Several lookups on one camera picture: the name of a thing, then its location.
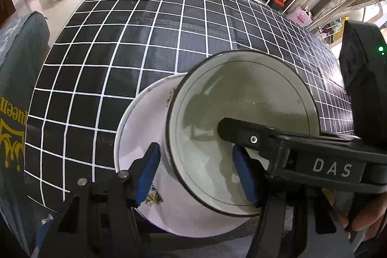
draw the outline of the brown rim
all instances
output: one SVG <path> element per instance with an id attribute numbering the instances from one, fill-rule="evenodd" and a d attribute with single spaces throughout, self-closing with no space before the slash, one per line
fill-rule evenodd
<path id="1" fill-rule="evenodd" d="M 214 207 L 212 207 L 211 205 L 207 204 L 206 202 L 204 202 L 203 200 L 201 200 L 196 194 L 194 194 L 194 192 L 188 187 L 188 185 L 186 184 L 186 182 L 183 180 L 183 178 L 181 177 L 179 171 L 177 170 L 177 167 L 175 165 L 175 161 L 173 159 L 173 156 L 172 156 L 172 153 L 171 153 L 171 144 L 170 144 L 170 139 L 169 139 L 169 129 L 170 129 L 170 120 L 171 120 L 171 112 L 172 112 L 172 109 L 173 109 L 173 106 L 175 105 L 175 101 L 176 101 L 176 97 L 177 95 L 179 94 L 179 92 L 181 91 L 181 88 L 183 87 L 183 85 L 185 84 L 185 82 L 188 80 L 189 77 L 191 77 L 191 75 L 193 75 L 202 65 L 204 65 L 205 63 L 207 63 L 209 60 L 217 57 L 217 56 L 220 56 L 220 55 L 224 55 L 224 54 L 235 54 L 237 52 L 249 52 L 249 53 L 256 53 L 256 54 L 262 54 L 262 55 L 266 55 L 266 56 L 270 56 L 272 58 L 276 58 L 278 61 L 282 62 L 286 67 L 288 67 L 293 73 L 295 73 L 295 75 L 297 75 L 297 77 L 299 77 L 299 79 L 301 80 L 301 82 L 304 84 L 306 90 L 308 91 L 311 99 L 313 100 L 313 104 L 314 104 L 314 107 L 315 107 L 315 110 L 316 110 L 316 113 L 317 113 L 317 117 L 318 117 L 318 123 L 319 123 L 319 133 L 321 134 L 321 124 L 320 124 L 320 119 L 319 119 L 319 112 L 317 110 L 317 106 L 316 106 L 316 102 L 313 98 L 313 95 L 312 93 L 310 92 L 310 90 L 308 89 L 308 87 L 306 86 L 304 80 L 299 76 L 298 73 L 296 73 L 290 66 L 288 66 L 283 60 L 279 59 L 277 56 L 274 56 L 274 55 L 270 55 L 268 53 L 265 53 L 265 52 L 261 52 L 261 51 L 254 51 L 254 50 L 248 50 L 248 49 L 243 49 L 243 50 L 233 50 L 233 51 L 224 51 L 224 52 L 220 52 L 220 53 L 217 53 L 215 55 L 212 55 L 211 57 L 209 58 L 206 58 L 205 60 L 201 61 L 200 63 L 198 63 L 197 65 L 195 65 L 183 78 L 183 80 L 181 80 L 181 82 L 179 83 L 179 85 L 177 86 L 174 94 L 173 94 L 173 97 L 171 99 L 171 103 L 170 103 L 170 106 L 168 108 L 168 112 L 167 112 L 167 118 L 166 118 L 166 125 L 165 125 L 165 145 L 166 145 L 166 151 L 167 151 L 167 154 L 169 155 L 170 157 L 170 161 L 171 161 L 171 165 L 172 165 L 172 168 L 173 168 L 173 171 L 176 175 L 176 177 L 178 178 L 179 182 L 183 185 L 183 187 L 191 194 L 192 197 L 194 197 L 197 201 L 199 201 L 202 205 L 206 206 L 207 208 L 210 208 L 211 210 L 217 212 L 217 213 L 220 213 L 220 214 L 224 214 L 224 215 L 227 215 L 229 217 L 255 217 L 257 215 L 259 215 L 260 213 L 257 213 L 257 214 L 254 214 L 254 215 L 237 215 L 237 214 L 230 214 L 228 212 L 224 212 L 224 211 L 221 211 L 219 209 L 216 209 Z"/>

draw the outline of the screw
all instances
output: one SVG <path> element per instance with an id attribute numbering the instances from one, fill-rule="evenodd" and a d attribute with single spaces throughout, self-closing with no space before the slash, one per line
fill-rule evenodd
<path id="1" fill-rule="evenodd" d="M 253 136 L 250 137 L 250 142 L 251 142 L 251 143 L 257 143 L 257 141 L 258 141 L 257 136 L 254 136 L 254 135 L 253 135 Z"/>
<path id="2" fill-rule="evenodd" d="M 88 183 L 88 180 L 86 178 L 78 179 L 78 185 L 79 186 L 85 186 L 87 183 Z"/>
<path id="3" fill-rule="evenodd" d="M 121 170 L 117 173 L 119 178 L 127 178 L 129 176 L 129 172 L 127 170 Z"/>

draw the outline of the table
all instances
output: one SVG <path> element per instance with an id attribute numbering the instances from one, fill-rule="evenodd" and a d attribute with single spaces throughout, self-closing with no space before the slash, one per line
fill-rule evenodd
<path id="1" fill-rule="evenodd" d="M 230 49 L 256 49 L 283 60 L 312 92 L 321 129 L 353 132 L 336 58 L 265 5 L 85 0 L 57 38 L 34 89 L 26 134 L 29 196 L 58 211 L 79 178 L 111 177 L 117 126 L 139 92 Z"/>

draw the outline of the black device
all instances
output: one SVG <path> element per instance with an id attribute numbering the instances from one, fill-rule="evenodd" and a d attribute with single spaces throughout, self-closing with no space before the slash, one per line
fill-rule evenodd
<path id="1" fill-rule="evenodd" d="M 233 160 L 247 199 L 262 207 L 248 258 L 354 257 L 357 234 L 348 242 L 321 188 L 356 193 L 350 222 L 365 202 L 387 189 L 385 111 L 372 108 L 381 108 L 387 94 L 386 49 L 377 27 L 346 22 L 340 62 L 355 133 L 362 139 L 286 133 L 230 118 L 219 123 L 221 139 L 235 144 Z M 268 159 L 268 170 L 245 148 Z M 39 257 L 145 257 L 132 208 L 146 198 L 159 161 L 159 145 L 152 143 L 128 171 L 105 183 L 80 186 L 55 219 Z M 293 208 L 293 228 L 282 237 L 287 206 Z"/>

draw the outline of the pink bag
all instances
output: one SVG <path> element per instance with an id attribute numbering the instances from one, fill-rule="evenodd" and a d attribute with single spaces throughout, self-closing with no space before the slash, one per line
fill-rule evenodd
<path id="1" fill-rule="evenodd" d="M 312 18 L 309 13 L 302 10 L 301 7 L 296 7 L 290 14 L 288 14 L 288 19 L 294 21 L 303 28 L 312 23 Z"/>

